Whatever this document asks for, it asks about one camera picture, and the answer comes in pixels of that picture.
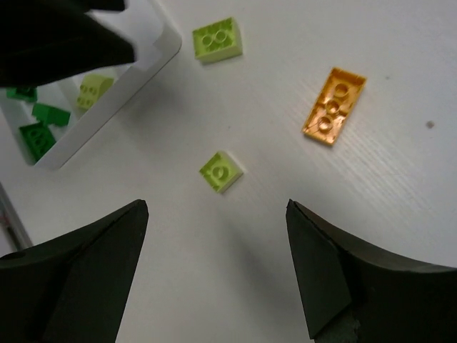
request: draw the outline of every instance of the lego stud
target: lego stud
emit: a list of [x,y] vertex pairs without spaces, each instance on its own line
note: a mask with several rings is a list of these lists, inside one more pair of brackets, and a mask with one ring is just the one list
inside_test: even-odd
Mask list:
[[318,128],[321,132],[329,132],[333,127],[333,119],[329,116],[322,116],[318,121]]
[[30,130],[29,136],[30,138],[35,139],[41,136],[41,132],[39,130]]
[[213,43],[213,37],[211,37],[211,35],[207,34],[207,35],[205,35],[205,36],[202,37],[201,43],[202,43],[205,47],[208,47],[208,46],[210,46],[210,45]]
[[37,139],[34,139],[34,144],[37,147],[43,147],[46,144],[46,140],[39,137]]
[[213,176],[221,181],[227,178],[229,172],[229,168],[227,168],[226,166],[216,166],[212,170]]
[[338,99],[344,99],[348,96],[349,87],[347,84],[337,84],[333,96]]
[[338,114],[338,112],[340,112],[339,102],[336,101],[335,99],[327,101],[326,111],[327,111],[327,114],[330,114],[331,116],[336,116]]
[[216,32],[216,35],[214,37],[214,41],[216,43],[224,43],[225,40],[227,39],[227,33],[224,30],[219,30]]

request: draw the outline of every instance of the lego brick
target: lego brick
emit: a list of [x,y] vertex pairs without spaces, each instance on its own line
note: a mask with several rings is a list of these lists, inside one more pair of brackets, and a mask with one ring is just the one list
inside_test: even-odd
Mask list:
[[82,109],[90,109],[113,83],[114,79],[111,77],[98,74],[86,75],[79,87],[76,104]]
[[202,62],[217,62],[243,53],[239,27],[234,18],[201,27],[192,34],[195,58]]
[[200,174],[217,193],[224,193],[243,171],[223,151],[218,151],[201,169]]
[[56,143],[52,133],[43,123],[19,127],[19,132],[35,162],[40,160]]
[[333,68],[302,131],[333,145],[366,83],[366,77]]
[[57,126],[68,125],[71,115],[68,111],[45,104],[35,104],[31,114],[45,125],[54,124]]
[[6,97],[10,99],[25,100],[27,102],[35,102],[38,100],[38,92],[36,88],[7,88]]

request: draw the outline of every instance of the black object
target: black object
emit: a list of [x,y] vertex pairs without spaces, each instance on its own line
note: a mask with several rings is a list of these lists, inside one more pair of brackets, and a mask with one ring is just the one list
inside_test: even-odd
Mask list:
[[132,45],[85,11],[122,0],[0,1],[0,87],[35,87],[104,66],[132,63]]
[[387,252],[293,201],[286,219],[310,338],[457,342],[457,269]]
[[115,342],[148,216],[137,200],[0,258],[0,342]]

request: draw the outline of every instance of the lime green lego brick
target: lime green lego brick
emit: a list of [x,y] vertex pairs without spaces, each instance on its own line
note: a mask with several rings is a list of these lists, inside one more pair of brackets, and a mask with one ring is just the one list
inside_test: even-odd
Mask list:
[[38,92],[36,88],[7,88],[6,97],[10,99],[25,100],[27,102],[35,102],[38,100]]
[[45,104],[35,104],[31,114],[45,125],[54,124],[57,126],[68,125],[71,115],[68,111]]
[[202,27],[192,34],[195,58],[202,62],[217,62],[243,53],[240,30],[234,18]]
[[98,74],[88,74],[79,87],[78,107],[90,109],[114,83],[114,79]]
[[217,193],[224,193],[243,171],[223,151],[218,151],[201,169],[200,174]]
[[52,133],[43,123],[19,127],[19,132],[35,162],[40,160],[56,143]]

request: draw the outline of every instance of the table surface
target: table surface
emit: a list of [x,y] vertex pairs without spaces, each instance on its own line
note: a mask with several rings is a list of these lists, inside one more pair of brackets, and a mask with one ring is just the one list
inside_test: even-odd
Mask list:
[[[0,118],[0,180],[35,244],[146,200],[118,342],[307,342],[289,198],[457,267],[456,2],[163,3],[181,52],[60,170],[27,167]],[[232,15],[244,55],[200,65],[192,29]],[[329,148],[301,127],[333,66],[368,82]],[[224,195],[199,174],[218,150],[246,171]]]

